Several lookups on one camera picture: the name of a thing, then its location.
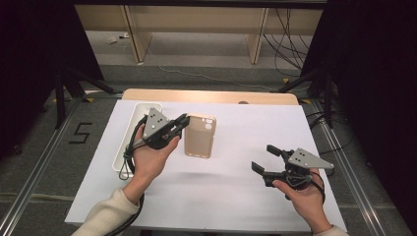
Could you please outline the black curtain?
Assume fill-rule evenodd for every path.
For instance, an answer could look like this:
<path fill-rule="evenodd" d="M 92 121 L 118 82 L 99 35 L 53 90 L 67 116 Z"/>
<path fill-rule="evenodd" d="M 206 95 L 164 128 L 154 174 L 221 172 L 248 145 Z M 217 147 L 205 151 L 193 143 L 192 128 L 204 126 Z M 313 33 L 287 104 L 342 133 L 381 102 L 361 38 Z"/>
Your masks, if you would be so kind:
<path fill-rule="evenodd" d="M 0 0 L 0 159 L 54 90 L 103 78 L 74 0 Z"/>
<path fill-rule="evenodd" d="M 417 0 L 327 0 L 303 70 L 322 69 L 417 234 Z"/>

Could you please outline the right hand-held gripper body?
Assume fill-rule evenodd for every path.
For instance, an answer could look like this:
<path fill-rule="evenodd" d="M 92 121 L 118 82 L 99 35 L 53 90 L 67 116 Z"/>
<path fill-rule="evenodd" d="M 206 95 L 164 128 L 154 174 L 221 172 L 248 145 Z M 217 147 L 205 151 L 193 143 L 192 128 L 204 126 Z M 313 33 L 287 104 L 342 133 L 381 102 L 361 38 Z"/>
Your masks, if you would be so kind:
<path fill-rule="evenodd" d="M 294 190 L 304 190 L 312 183 L 313 168 L 333 169 L 334 165 L 302 149 L 282 150 L 281 156 L 285 170 L 282 172 L 265 171 L 262 176 L 267 187 L 272 187 L 275 180 L 286 183 Z"/>

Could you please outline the light wooden shelf unit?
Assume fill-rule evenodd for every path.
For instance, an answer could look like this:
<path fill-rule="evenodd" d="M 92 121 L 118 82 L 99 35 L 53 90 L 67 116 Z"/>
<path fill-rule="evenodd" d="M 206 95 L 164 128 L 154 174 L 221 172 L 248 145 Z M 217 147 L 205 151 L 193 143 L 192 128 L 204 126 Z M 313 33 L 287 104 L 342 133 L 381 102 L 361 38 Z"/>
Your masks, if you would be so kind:
<path fill-rule="evenodd" d="M 250 62 L 256 64 L 264 34 L 312 35 L 320 10 L 289 8 L 164 7 L 128 5 L 75 6 L 85 30 L 125 31 L 131 36 L 134 60 L 142 63 L 155 32 L 244 34 Z"/>

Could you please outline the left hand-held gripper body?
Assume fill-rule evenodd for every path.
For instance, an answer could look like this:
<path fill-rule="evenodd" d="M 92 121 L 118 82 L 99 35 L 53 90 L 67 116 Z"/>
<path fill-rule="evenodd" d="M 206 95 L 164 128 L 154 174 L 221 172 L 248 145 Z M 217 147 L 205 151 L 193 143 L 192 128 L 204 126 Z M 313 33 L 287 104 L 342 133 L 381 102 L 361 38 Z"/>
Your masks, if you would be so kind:
<path fill-rule="evenodd" d="M 152 107 L 143 131 L 143 141 L 153 149 L 165 148 L 173 138 L 182 138 L 182 129 L 175 120 L 165 117 Z"/>

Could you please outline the beige phone case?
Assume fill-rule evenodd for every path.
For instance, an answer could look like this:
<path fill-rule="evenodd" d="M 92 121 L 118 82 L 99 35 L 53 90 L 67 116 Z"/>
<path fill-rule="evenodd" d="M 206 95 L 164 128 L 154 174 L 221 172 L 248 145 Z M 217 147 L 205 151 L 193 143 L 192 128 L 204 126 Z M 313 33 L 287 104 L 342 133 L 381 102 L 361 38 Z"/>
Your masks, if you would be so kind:
<path fill-rule="evenodd" d="M 189 125 L 185 128 L 185 154 L 192 157 L 210 158 L 216 119 L 206 114 L 189 113 Z"/>

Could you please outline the white table cover sheet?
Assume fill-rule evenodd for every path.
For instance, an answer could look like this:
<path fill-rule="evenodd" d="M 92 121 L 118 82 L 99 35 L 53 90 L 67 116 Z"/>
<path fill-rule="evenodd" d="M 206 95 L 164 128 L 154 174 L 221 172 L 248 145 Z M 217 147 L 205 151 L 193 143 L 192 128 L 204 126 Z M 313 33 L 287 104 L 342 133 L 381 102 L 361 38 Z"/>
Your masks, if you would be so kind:
<path fill-rule="evenodd" d="M 308 224 L 290 201 L 251 168 L 281 171 L 281 158 L 267 147 L 317 151 L 303 108 L 259 105 L 164 102 L 165 116 L 207 114 L 217 121 L 211 156 L 192 157 L 182 147 L 169 156 L 163 172 L 146 191 L 135 226 L 143 229 L 239 233 L 298 233 Z"/>

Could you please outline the person's right hand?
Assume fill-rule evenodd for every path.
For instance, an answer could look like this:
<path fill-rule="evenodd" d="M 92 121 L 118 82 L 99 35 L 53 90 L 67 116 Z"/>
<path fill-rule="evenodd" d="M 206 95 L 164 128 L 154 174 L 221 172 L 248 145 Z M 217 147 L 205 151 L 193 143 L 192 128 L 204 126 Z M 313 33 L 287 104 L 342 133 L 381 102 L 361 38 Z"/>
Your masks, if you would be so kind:
<path fill-rule="evenodd" d="M 324 211 L 324 197 L 321 188 L 324 186 L 318 169 L 312 169 L 312 185 L 302 191 L 295 191 L 286 183 L 275 180 L 273 186 L 285 194 L 292 202 L 298 214 L 307 222 L 314 234 L 330 230 Z"/>

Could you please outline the white plastic storage bin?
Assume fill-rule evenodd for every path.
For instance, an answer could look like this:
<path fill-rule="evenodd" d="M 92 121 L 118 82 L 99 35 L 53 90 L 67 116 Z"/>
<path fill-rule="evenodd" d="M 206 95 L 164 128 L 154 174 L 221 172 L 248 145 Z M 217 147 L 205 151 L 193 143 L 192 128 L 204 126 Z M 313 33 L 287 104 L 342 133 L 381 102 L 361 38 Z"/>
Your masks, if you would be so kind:
<path fill-rule="evenodd" d="M 157 111 L 162 110 L 162 106 L 159 103 L 149 103 L 141 102 L 134 105 L 133 111 L 131 112 L 131 117 L 128 122 L 126 131 L 119 145 L 118 151 L 114 157 L 112 168 L 119 174 L 119 178 L 126 180 L 133 176 L 132 171 L 129 168 L 129 165 L 125 162 L 124 152 L 126 150 L 127 144 L 130 142 L 133 132 L 139 121 L 144 118 L 149 112 L 155 109 Z"/>

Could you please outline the aluminium floor rail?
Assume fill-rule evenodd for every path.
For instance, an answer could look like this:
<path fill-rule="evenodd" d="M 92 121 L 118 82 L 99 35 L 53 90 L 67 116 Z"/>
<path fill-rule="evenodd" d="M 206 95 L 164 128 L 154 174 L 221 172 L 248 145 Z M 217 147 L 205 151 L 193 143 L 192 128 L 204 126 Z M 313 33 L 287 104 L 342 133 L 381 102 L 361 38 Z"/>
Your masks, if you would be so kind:
<path fill-rule="evenodd" d="M 355 205 L 361 213 L 362 219 L 366 223 L 368 230 L 372 236 L 387 236 L 387 232 L 384 230 L 382 220 L 376 212 L 376 208 L 372 205 L 368 194 L 365 192 L 365 188 L 362 185 L 362 178 L 355 172 L 349 157 L 346 155 L 346 145 L 340 142 L 337 137 L 334 128 L 330 128 L 324 119 L 324 109 L 322 104 L 318 100 L 312 101 L 313 109 L 319 115 L 323 115 L 323 118 L 318 118 L 318 125 L 321 127 L 330 150 L 321 151 L 321 155 L 331 153 L 340 173 L 343 175 L 349 192 L 355 200 Z"/>
<path fill-rule="evenodd" d="M 9 207 L 4 211 L 4 214 L 0 219 L 0 236 L 12 235 L 23 212 L 29 204 L 35 188 L 52 159 L 52 155 L 56 152 L 56 149 L 67 131 L 74 112 L 81 102 L 82 100 L 80 98 L 72 98 L 70 101 L 64 103 L 64 118 L 49 136 L 48 143 L 42 149 L 42 153 L 39 155 L 34 166 L 32 168 L 21 167 L 22 170 L 28 173 L 28 177 L 22 185 L 22 188 L 16 193 L 0 190 L 0 204 L 9 204 Z"/>

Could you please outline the person's left hand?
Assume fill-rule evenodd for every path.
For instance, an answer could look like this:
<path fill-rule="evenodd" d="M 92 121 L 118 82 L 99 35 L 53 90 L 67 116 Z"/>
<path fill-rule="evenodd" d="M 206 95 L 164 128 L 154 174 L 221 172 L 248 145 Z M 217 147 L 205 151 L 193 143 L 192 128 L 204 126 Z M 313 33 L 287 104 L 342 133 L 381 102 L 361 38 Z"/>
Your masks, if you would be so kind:
<path fill-rule="evenodd" d="M 138 147 L 134 151 L 135 173 L 132 180 L 123 189 L 126 197 L 136 203 L 151 182 L 162 172 L 168 156 L 174 151 L 180 138 L 175 136 L 169 144 L 162 149 L 151 147 Z"/>

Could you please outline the black metal stand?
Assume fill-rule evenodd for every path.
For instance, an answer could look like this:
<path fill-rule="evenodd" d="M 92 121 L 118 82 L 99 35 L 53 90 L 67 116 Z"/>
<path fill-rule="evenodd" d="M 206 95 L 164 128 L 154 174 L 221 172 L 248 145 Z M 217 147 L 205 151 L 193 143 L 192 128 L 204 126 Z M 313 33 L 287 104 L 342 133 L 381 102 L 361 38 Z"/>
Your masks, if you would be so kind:
<path fill-rule="evenodd" d="M 324 95 L 325 98 L 325 108 L 324 108 L 324 119 L 328 126 L 332 129 L 333 124 L 331 121 L 331 101 L 333 92 L 331 91 L 332 87 L 332 74 L 325 69 L 314 69 L 311 72 L 308 72 L 294 82 L 291 82 L 279 88 L 277 93 L 287 93 L 292 89 L 300 86 L 303 83 L 310 82 L 308 87 L 308 95 L 311 97 L 318 97 L 320 94 Z"/>
<path fill-rule="evenodd" d="M 122 90 L 111 88 L 105 83 L 97 80 L 86 73 L 71 67 L 63 67 L 58 71 L 55 79 L 55 98 L 57 107 L 57 122 L 56 129 L 59 129 L 66 120 L 66 105 L 64 90 L 67 90 L 72 98 L 84 98 L 87 96 L 85 90 L 82 88 L 80 81 L 85 81 L 88 84 L 101 89 L 108 94 L 122 94 Z"/>

